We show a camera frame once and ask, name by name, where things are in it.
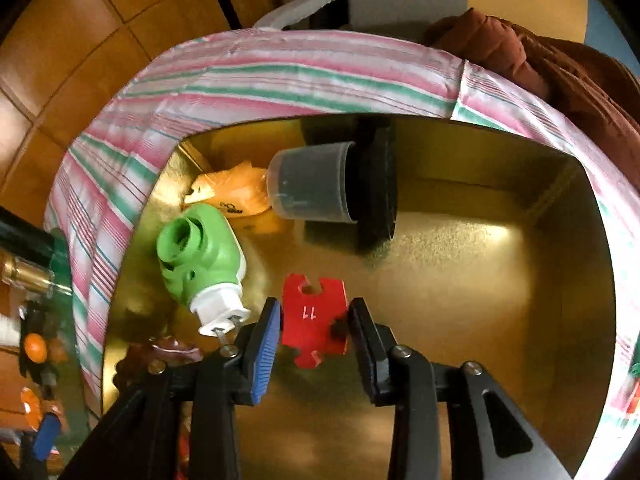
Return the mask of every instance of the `dark red object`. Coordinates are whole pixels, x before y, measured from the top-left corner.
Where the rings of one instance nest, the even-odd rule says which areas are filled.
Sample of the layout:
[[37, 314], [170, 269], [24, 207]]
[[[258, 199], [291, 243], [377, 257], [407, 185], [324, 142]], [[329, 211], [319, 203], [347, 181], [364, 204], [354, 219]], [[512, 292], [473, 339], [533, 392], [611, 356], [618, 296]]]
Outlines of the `dark red object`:
[[321, 354], [344, 355], [346, 334], [337, 334], [332, 326], [347, 316], [347, 297], [342, 280], [320, 278], [319, 294], [305, 294], [309, 286], [306, 276], [290, 274], [282, 291], [284, 328], [282, 344], [297, 348], [300, 355], [295, 362], [300, 368], [315, 368]]

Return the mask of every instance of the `brown fabric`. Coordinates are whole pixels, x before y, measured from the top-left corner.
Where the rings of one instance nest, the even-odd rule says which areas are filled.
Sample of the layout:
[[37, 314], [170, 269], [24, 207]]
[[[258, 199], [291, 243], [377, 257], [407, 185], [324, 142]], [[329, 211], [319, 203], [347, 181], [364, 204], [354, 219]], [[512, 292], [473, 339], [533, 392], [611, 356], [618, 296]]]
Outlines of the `brown fabric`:
[[424, 43], [545, 100], [593, 140], [640, 192], [640, 86], [622, 63], [587, 45], [536, 36], [475, 9], [431, 25]]

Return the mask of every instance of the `green plug-in device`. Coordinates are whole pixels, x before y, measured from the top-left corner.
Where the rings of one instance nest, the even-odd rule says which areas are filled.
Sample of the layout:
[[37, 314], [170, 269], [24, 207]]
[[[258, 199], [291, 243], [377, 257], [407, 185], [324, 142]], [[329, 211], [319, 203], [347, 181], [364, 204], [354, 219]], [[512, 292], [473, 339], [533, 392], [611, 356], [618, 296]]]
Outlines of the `green plug-in device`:
[[164, 226], [156, 240], [162, 277], [175, 300], [200, 318], [203, 335], [220, 335], [251, 314], [240, 301], [246, 260], [229, 222], [198, 203]]

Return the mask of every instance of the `gold tray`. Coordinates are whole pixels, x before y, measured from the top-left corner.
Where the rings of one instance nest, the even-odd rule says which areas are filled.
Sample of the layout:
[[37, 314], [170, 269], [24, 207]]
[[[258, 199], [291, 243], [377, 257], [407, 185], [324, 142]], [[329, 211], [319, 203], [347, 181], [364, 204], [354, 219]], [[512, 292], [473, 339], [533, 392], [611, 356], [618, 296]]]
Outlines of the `gold tray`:
[[[354, 226], [279, 219], [231, 225], [247, 259], [245, 306], [282, 296], [291, 272], [344, 280], [376, 322], [432, 362], [487, 367], [574, 474], [600, 418], [615, 341], [613, 277], [590, 184], [571, 156], [469, 124], [389, 116], [397, 143], [396, 235], [355, 251]], [[191, 137], [171, 156], [127, 250], [111, 305], [102, 402], [127, 344], [172, 333], [215, 338], [162, 286], [155, 240], [193, 179], [243, 160], [266, 167], [305, 139], [341, 140], [357, 116], [263, 121]], [[446, 412], [441, 413], [446, 430]], [[278, 351], [270, 389], [238, 409], [245, 478], [386, 478], [393, 409], [367, 400], [352, 353], [301, 370]], [[448, 473], [443, 437], [444, 475]]]

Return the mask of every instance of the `black pole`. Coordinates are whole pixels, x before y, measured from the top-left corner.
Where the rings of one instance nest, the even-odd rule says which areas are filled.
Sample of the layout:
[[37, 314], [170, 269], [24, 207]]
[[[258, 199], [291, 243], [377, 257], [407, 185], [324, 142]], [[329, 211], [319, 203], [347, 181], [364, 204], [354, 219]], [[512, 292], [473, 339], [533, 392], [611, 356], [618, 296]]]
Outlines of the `black pole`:
[[0, 247], [34, 264], [49, 267], [54, 238], [0, 207]]

